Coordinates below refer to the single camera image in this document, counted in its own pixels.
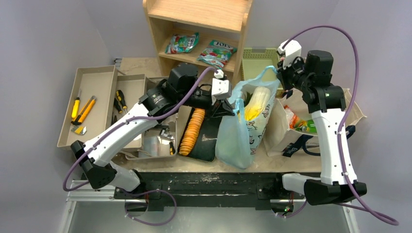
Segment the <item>light blue plastic grocery bag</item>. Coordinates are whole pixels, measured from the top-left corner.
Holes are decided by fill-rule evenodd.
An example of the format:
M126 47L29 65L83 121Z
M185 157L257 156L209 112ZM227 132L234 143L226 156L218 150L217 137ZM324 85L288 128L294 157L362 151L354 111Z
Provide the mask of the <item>light blue plastic grocery bag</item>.
M254 79L239 82L232 90L228 102L233 107L234 116L224 116L219 126L215 155L224 163L239 169L248 168L255 157L263 135L266 130L272 108L274 106L275 94L280 86L280 81L263 82L262 77L267 71L277 74L274 66L267 66ZM264 86L271 90L271 97L258 117L251 121L244 118L243 92L246 86L255 90L258 86Z

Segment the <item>yellow white napa cabbage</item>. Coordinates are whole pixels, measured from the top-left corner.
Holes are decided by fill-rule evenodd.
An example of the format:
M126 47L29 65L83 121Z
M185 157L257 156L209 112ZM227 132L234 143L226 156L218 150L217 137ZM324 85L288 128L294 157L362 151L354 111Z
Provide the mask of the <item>yellow white napa cabbage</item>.
M256 87L249 103L246 105L244 109L245 120L251 121L258 117L260 113L265 109L270 97L270 89L264 86Z

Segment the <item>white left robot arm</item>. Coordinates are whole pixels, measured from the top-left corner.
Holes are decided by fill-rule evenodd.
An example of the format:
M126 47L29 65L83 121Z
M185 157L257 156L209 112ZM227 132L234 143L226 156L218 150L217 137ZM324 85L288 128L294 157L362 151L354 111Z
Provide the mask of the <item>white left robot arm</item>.
M145 192L138 173L114 164L112 158L137 136L176 114L182 105L205 110L210 117L232 116L231 91L231 82L221 69L207 67L199 74L195 65L180 63L104 132L86 142L74 141L70 148L77 160L69 172L79 165L85 183L93 189L112 185L138 199Z

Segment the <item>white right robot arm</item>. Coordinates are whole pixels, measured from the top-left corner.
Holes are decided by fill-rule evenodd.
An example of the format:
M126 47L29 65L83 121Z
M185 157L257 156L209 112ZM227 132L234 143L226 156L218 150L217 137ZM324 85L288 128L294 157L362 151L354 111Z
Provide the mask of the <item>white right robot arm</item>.
M340 204L367 193L351 165L345 130L346 102L344 91L333 85L333 56L330 52L311 50L306 58L299 52L287 54L278 63L282 86L302 92L308 112L314 121L321 156L321 175L311 178L299 173L286 173L274 182L273 192L283 198L291 191L306 197L310 205Z

